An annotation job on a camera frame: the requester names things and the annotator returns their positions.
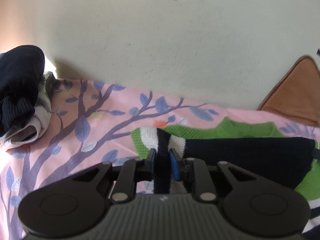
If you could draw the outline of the pink floral bed sheet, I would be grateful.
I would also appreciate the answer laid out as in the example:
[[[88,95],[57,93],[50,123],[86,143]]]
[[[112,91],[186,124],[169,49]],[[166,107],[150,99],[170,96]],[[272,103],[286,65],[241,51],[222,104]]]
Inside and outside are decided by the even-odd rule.
[[[144,153],[131,134],[143,126],[196,139],[245,135],[319,140],[319,128],[264,112],[221,108],[99,81],[59,80],[48,129],[35,142],[1,146],[1,239],[20,239],[22,198],[102,161],[121,165]]]

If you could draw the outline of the brown cushion mat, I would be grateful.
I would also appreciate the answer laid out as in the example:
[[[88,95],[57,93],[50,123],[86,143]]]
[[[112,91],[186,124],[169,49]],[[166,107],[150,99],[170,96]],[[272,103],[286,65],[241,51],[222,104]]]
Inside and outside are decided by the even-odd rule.
[[[300,124],[319,127],[319,70],[309,55],[300,57],[258,107]]]

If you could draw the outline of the dark navy clothes pile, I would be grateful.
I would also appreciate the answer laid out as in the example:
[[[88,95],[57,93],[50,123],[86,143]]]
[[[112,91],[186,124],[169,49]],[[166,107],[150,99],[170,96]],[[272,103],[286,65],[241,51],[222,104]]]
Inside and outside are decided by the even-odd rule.
[[[43,51],[33,45],[1,55],[1,136],[14,126],[24,126],[35,113],[44,64]]]

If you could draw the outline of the green navy striped knit sweater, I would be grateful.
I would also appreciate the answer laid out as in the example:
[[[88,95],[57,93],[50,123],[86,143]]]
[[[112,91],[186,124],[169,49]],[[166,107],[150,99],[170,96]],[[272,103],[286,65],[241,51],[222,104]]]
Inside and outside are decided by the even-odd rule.
[[[149,150],[167,155],[174,149],[181,158],[197,158],[208,165],[227,161],[280,185],[296,190],[311,207],[304,233],[319,239],[319,143],[285,137],[274,123],[247,124],[224,118],[215,128],[180,125],[140,127],[131,138],[141,159]]]

